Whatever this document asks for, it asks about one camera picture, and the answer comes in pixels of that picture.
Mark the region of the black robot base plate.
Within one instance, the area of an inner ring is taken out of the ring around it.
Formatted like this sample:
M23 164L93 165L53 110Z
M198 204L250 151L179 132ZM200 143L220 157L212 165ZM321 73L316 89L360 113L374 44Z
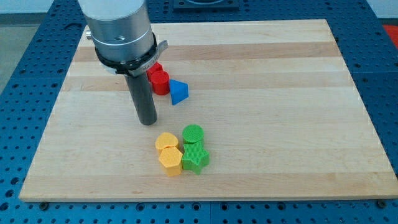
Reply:
M238 10L240 0L173 0L173 10L182 11L219 11Z

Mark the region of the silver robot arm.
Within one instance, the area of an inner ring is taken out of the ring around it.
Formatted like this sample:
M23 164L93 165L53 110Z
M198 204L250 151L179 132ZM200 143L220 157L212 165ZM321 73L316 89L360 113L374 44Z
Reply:
M157 46L145 0L79 0L96 54L111 68L137 68Z

